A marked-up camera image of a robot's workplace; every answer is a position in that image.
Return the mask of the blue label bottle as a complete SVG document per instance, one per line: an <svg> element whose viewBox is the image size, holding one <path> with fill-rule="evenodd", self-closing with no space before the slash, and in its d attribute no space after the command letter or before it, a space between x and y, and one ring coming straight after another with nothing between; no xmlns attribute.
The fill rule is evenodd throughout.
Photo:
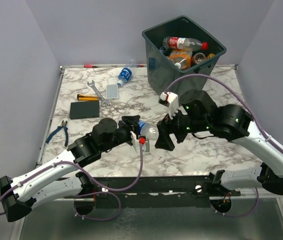
<svg viewBox="0 0 283 240"><path fill-rule="evenodd" d="M132 77L132 70L128 67L124 67L118 75L117 85L119 87L127 84Z"/></svg>

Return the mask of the red cap bottle small label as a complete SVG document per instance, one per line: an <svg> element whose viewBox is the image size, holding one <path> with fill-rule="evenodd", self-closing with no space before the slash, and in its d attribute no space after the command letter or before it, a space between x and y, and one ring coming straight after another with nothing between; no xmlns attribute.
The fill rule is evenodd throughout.
<svg viewBox="0 0 283 240"><path fill-rule="evenodd" d="M205 60L206 60L206 56L202 52L198 52L198 53L194 54L191 58L193 65L201 64Z"/></svg>

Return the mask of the red label water bottle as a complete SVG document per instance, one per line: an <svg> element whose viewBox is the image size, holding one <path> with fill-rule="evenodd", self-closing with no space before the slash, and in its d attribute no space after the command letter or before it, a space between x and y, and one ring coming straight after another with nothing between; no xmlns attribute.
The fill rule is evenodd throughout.
<svg viewBox="0 0 283 240"><path fill-rule="evenodd" d="M165 37L162 41L162 45L165 48L173 50L184 50L184 51L206 51L209 48L207 42L201 42L195 38L185 37Z"/></svg>

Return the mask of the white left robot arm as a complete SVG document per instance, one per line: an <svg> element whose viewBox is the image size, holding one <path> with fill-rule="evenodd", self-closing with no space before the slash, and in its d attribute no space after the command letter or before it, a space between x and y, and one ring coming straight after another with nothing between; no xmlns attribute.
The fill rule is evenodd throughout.
<svg viewBox="0 0 283 240"><path fill-rule="evenodd" d="M117 191L94 179L84 167L101 158L102 153L127 143L138 153L140 116L124 116L119 122L103 118L90 133L78 138L49 162L21 176L0 178L0 205L8 222L27 216L35 207L63 197L87 197L96 194L94 186Z"/></svg>

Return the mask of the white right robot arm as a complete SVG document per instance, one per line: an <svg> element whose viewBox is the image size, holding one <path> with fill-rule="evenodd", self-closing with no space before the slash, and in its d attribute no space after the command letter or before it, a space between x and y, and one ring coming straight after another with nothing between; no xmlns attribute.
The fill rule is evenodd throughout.
<svg viewBox="0 0 283 240"><path fill-rule="evenodd" d="M217 106L204 90L189 90L181 97L173 92L162 92L159 103L168 107L168 113L157 123L158 138L155 148L173 151L170 137L175 135L182 143L188 134L210 132L251 152L262 164L242 170L219 170L213 177L211 190L222 196L238 188L264 188L283 196L283 146L276 144L257 126L255 120L241 106Z"/></svg>

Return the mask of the pepsi bottle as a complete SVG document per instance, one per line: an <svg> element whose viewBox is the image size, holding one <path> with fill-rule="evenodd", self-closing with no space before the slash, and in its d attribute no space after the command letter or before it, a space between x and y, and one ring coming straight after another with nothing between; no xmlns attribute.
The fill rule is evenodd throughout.
<svg viewBox="0 0 283 240"><path fill-rule="evenodd" d="M145 136L151 141L156 141L158 139L159 132L156 125L141 120L139 120L137 123L139 125L138 134L140 136Z"/></svg>

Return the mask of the orange juice bottle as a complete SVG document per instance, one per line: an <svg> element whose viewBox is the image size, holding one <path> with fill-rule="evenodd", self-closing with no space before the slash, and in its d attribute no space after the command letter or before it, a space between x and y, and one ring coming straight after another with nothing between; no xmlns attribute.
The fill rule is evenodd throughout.
<svg viewBox="0 0 283 240"><path fill-rule="evenodd" d="M209 60L209 59L213 58L214 56L215 56L214 53L210 53L210 54L206 57L206 59Z"/></svg>

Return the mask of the large orange label bottle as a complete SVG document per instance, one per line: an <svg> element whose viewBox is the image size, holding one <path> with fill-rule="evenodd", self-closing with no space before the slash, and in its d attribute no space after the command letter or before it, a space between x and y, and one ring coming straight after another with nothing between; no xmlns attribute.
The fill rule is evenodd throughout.
<svg viewBox="0 0 283 240"><path fill-rule="evenodd" d="M167 57L179 70L186 70L192 65L192 51L173 50Z"/></svg>

